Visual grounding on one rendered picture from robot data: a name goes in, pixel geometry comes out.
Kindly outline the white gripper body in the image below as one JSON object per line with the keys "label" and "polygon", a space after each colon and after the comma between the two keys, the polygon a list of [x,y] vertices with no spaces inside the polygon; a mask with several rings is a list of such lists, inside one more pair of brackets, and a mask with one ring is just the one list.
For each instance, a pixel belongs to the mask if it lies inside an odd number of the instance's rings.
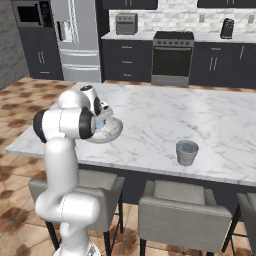
{"label": "white gripper body", "polygon": [[96,117],[96,127],[97,124],[104,122],[106,123],[106,120],[113,115],[112,109],[103,110],[102,113]]}

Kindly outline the grey ice bowl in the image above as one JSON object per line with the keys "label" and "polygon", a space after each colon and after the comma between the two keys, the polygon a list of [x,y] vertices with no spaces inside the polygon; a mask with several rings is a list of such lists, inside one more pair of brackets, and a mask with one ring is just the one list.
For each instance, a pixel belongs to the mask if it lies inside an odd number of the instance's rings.
{"label": "grey ice bowl", "polygon": [[[104,144],[109,143],[113,140],[115,140],[122,132],[123,130],[123,123],[120,119],[115,117],[109,117],[106,120],[104,128],[101,130],[96,131],[94,135],[88,139],[88,142],[96,143],[96,144]],[[103,132],[110,132],[114,136],[111,138],[103,138]]]}

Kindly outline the grey glass of water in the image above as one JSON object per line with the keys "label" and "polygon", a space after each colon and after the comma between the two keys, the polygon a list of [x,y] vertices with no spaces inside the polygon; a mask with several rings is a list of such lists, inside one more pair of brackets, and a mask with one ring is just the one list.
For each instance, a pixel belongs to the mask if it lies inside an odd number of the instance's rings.
{"label": "grey glass of water", "polygon": [[199,151],[199,146],[189,140],[182,140],[176,143],[177,161],[182,166],[191,166]]}

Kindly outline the dark base cupboards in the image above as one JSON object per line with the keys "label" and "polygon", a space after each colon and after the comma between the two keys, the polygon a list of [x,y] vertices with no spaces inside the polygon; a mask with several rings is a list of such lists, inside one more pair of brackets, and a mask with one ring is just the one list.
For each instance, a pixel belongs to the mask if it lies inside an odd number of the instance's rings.
{"label": "dark base cupboards", "polygon": [[189,83],[256,89],[256,43],[196,42]]}
{"label": "dark base cupboards", "polygon": [[150,82],[150,40],[103,39],[104,72],[107,80]]}

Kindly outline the dark kitchen island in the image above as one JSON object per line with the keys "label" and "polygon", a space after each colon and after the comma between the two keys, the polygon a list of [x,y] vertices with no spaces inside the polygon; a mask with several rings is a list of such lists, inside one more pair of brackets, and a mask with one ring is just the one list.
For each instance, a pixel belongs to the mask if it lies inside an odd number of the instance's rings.
{"label": "dark kitchen island", "polygon": [[194,184],[203,186],[205,189],[211,189],[214,193],[215,201],[218,205],[226,207],[232,214],[235,213],[238,200],[237,193],[256,193],[256,187],[238,184],[229,184],[223,182],[206,181],[193,178],[177,177],[172,175],[162,175],[147,172],[134,171],[130,169],[118,169],[103,166],[78,164],[80,169],[101,171],[113,173],[117,176],[125,178],[123,186],[123,202],[129,204],[138,204],[139,199],[143,195],[145,184],[148,180],[166,180]]}

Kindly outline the steel fridge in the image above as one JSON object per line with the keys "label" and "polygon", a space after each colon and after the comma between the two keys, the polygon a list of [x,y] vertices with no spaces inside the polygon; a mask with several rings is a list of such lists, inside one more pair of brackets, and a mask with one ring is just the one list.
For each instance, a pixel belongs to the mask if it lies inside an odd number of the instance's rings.
{"label": "steel fridge", "polygon": [[51,0],[63,76],[100,82],[95,0]]}

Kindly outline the grey upholstered stool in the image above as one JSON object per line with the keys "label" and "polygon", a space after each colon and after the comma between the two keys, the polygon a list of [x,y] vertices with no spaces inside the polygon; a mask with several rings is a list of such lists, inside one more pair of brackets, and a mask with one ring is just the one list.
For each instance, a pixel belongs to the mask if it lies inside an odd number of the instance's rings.
{"label": "grey upholstered stool", "polygon": [[173,181],[147,181],[138,205],[140,256],[147,241],[206,251],[221,249],[232,215],[213,191]]}
{"label": "grey upholstered stool", "polygon": [[226,251],[228,243],[233,245],[232,236],[234,235],[234,230],[239,219],[243,218],[247,232],[246,237],[249,239],[253,256],[256,256],[256,193],[238,193],[237,197],[238,205],[232,218],[231,226],[225,238],[222,252]]}
{"label": "grey upholstered stool", "polygon": [[53,256],[101,256],[90,230],[104,234],[106,256],[111,256],[115,237],[110,226],[114,216],[123,215],[124,181],[112,173],[80,169],[29,182],[36,214],[47,224],[55,247]]}

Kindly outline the dark tall cupboard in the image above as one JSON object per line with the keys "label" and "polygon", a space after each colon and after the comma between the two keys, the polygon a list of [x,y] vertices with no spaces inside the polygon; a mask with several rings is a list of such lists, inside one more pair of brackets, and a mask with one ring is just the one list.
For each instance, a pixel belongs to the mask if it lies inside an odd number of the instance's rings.
{"label": "dark tall cupboard", "polygon": [[54,29],[19,27],[18,30],[30,76],[34,79],[63,80]]}

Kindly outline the steel oven with hob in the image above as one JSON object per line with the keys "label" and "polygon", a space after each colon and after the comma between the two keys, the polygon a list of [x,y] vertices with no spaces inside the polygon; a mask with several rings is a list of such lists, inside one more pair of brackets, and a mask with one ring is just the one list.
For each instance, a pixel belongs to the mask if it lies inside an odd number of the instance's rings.
{"label": "steel oven with hob", "polygon": [[153,38],[153,85],[187,86],[194,47],[191,31],[157,31]]}

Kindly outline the grey toaster oven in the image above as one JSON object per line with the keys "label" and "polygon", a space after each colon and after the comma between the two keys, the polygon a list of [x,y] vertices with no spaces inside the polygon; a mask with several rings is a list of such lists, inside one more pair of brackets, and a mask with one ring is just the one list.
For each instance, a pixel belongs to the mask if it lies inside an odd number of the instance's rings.
{"label": "grey toaster oven", "polygon": [[116,34],[134,35],[138,31],[137,13],[118,13],[116,15]]}

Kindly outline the steel microwave oven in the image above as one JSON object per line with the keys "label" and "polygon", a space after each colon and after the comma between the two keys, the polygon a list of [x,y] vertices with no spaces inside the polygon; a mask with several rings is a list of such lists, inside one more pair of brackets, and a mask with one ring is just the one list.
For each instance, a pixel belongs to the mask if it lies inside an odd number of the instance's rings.
{"label": "steel microwave oven", "polygon": [[52,27],[48,0],[13,0],[12,6],[19,27]]}

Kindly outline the black kettle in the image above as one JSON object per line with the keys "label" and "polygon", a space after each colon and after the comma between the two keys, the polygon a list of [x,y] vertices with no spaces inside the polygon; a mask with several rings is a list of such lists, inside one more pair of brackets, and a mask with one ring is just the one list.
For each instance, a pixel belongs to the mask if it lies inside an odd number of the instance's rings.
{"label": "black kettle", "polygon": [[234,29],[234,20],[230,18],[225,18],[222,24],[220,38],[231,39],[233,36],[233,29]]}

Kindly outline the dark wall cupboards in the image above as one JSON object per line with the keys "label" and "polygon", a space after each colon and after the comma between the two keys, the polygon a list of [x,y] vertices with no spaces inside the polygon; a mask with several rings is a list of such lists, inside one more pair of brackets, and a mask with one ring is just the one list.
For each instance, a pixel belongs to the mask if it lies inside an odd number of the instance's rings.
{"label": "dark wall cupboards", "polygon": [[256,0],[198,0],[197,7],[256,9]]}
{"label": "dark wall cupboards", "polygon": [[107,10],[156,10],[158,0],[103,0]]}

